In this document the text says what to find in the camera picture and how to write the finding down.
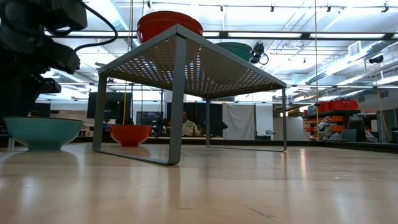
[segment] table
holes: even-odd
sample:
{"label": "table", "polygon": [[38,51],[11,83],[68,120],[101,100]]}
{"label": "table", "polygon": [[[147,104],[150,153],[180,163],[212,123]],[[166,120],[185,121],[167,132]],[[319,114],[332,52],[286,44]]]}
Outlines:
{"label": "table", "polygon": [[[276,89],[282,89],[284,136],[282,151],[287,149],[286,83],[180,25],[171,27],[101,67],[98,75],[93,140],[95,152],[162,165],[178,164],[181,157],[181,117],[184,93],[206,99],[206,145],[213,147],[210,145],[211,99]],[[170,130],[167,159],[127,156],[101,150],[108,77],[173,91],[171,112],[173,125]]]}

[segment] white curtain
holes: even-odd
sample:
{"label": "white curtain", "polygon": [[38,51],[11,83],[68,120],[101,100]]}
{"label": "white curtain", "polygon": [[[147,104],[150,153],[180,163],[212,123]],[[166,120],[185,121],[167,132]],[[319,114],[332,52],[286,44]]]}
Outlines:
{"label": "white curtain", "polygon": [[223,103],[223,121],[228,128],[223,137],[227,140],[255,140],[253,105],[232,105]]}

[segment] chair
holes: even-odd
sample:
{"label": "chair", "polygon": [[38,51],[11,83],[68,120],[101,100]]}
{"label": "chair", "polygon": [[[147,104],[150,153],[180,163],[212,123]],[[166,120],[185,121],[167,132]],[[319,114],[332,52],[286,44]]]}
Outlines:
{"label": "chair", "polygon": [[356,142],[356,129],[346,129],[341,134],[341,140]]}

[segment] ceiling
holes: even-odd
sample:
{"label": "ceiling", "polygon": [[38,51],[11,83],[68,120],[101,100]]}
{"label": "ceiling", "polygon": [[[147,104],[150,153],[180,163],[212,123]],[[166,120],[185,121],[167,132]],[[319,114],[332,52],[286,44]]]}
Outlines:
{"label": "ceiling", "polygon": [[[129,0],[89,0],[85,1],[93,9],[112,22],[120,31],[126,30],[130,26]],[[385,3],[389,10],[385,13],[381,11],[385,8]],[[151,1],[150,9],[147,0],[134,0],[132,12],[132,26],[136,30],[137,22],[142,15],[150,11],[177,11],[188,14],[199,20],[205,31],[221,30],[247,30],[247,31],[276,31],[276,32],[315,32],[315,8],[314,1],[285,0],[285,1],[255,1],[255,0],[163,0]],[[342,0],[318,0],[317,1],[317,31],[318,32],[398,32],[398,1],[342,1]],[[110,28],[97,17],[88,12],[89,31],[110,30]],[[55,41],[70,46],[72,48],[81,44],[95,43],[105,39],[55,39]],[[341,55],[348,52],[348,46],[355,43],[355,40],[322,40],[317,42],[317,52],[315,51],[315,41],[303,40],[223,40],[210,39],[217,42],[242,42],[252,47],[257,42],[262,42],[267,49],[269,63],[266,66],[257,64],[270,74],[287,82],[288,84],[302,84],[312,72],[322,68],[326,63],[330,63]],[[101,47],[85,48],[78,52],[81,60],[81,67],[74,75],[65,72],[51,71],[46,73],[46,77],[54,77],[60,83],[73,82],[97,82],[99,68],[96,63],[109,63],[128,51],[126,39],[117,39],[112,44]],[[394,61],[395,48],[389,48],[385,55]],[[320,80],[320,85],[336,85],[346,79],[355,77],[364,72],[363,60],[341,68],[327,78]],[[62,94],[41,95],[40,98],[87,98],[88,90],[96,91],[96,86],[64,86]],[[124,86],[109,86],[108,91],[123,90]],[[303,91],[297,90],[293,95],[302,95]]]}

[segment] ventilation duct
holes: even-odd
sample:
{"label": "ventilation duct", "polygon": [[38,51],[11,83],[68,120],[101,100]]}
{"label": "ventilation duct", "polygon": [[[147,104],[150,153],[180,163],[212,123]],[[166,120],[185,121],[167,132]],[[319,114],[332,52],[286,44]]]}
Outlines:
{"label": "ventilation duct", "polygon": [[373,57],[377,55],[380,51],[384,50],[386,47],[396,43],[396,41],[360,41],[352,46],[350,46],[352,50],[346,52],[342,56],[334,59],[331,62],[328,62],[326,65],[322,66],[318,71],[314,71],[308,74],[308,78],[303,81],[306,85],[311,85],[312,83],[325,78],[329,75],[332,75],[336,72],[339,72],[343,69],[348,68],[351,66],[351,63],[365,58],[365,57]]}

